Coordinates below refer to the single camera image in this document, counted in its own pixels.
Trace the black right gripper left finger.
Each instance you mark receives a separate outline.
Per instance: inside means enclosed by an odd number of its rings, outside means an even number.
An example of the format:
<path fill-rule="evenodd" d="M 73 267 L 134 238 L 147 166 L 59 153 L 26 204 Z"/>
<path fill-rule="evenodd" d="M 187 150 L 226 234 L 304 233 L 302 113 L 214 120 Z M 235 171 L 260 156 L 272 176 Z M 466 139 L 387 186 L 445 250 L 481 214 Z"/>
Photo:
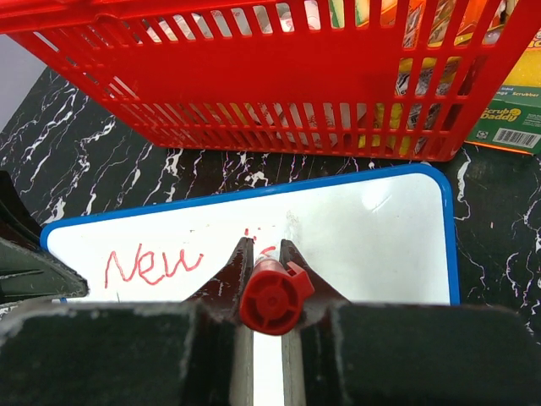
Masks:
<path fill-rule="evenodd" d="M 254 268 L 254 241 L 242 237 L 220 271 L 188 302 L 197 317 L 183 378 L 183 405 L 254 403 L 254 333 L 240 302 Z"/>

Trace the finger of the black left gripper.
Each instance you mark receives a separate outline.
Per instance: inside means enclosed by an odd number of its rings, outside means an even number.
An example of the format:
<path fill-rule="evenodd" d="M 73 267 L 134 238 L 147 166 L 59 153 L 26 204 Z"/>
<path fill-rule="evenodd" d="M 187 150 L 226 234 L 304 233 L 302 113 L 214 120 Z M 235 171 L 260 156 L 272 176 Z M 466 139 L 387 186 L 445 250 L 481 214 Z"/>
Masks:
<path fill-rule="evenodd" d="M 37 298 L 81 298 L 87 281 L 40 246 L 42 227 L 1 172 L 1 302 Z"/>

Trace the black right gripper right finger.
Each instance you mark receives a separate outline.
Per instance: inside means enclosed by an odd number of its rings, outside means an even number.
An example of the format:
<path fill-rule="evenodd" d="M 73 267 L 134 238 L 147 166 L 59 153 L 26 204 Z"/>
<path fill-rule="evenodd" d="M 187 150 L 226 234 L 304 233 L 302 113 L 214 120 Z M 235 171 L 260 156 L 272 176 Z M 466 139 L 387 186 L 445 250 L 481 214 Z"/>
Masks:
<path fill-rule="evenodd" d="M 300 266 L 314 287 L 314 293 L 301 305 L 297 325 L 281 338 L 284 404 L 339 402 L 331 311 L 348 300 L 312 269 L 291 240 L 281 241 L 280 262 Z"/>

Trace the red capped marker pen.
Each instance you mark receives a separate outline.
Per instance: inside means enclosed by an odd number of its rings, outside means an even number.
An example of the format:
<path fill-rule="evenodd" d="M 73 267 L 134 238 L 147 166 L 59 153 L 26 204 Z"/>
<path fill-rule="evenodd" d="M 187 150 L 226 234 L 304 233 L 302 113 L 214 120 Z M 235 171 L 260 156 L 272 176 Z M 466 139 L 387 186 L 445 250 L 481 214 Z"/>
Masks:
<path fill-rule="evenodd" d="M 309 274 L 301 266 L 260 255 L 243 290 L 240 319 L 256 332 L 284 335 L 298 324 L 304 301 L 314 292 Z"/>

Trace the blue framed whiteboard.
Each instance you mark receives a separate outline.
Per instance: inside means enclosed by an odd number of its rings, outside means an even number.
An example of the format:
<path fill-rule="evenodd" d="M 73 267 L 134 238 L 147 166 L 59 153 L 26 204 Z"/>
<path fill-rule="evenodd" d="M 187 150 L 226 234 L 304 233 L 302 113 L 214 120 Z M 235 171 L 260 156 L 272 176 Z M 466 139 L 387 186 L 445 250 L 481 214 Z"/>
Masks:
<path fill-rule="evenodd" d="M 460 301 L 451 186 L 420 164 L 64 219 L 41 245 L 87 281 L 90 302 L 179 302 L 242 237 L 254 262 L 291 240 L 353 302 Z"/>

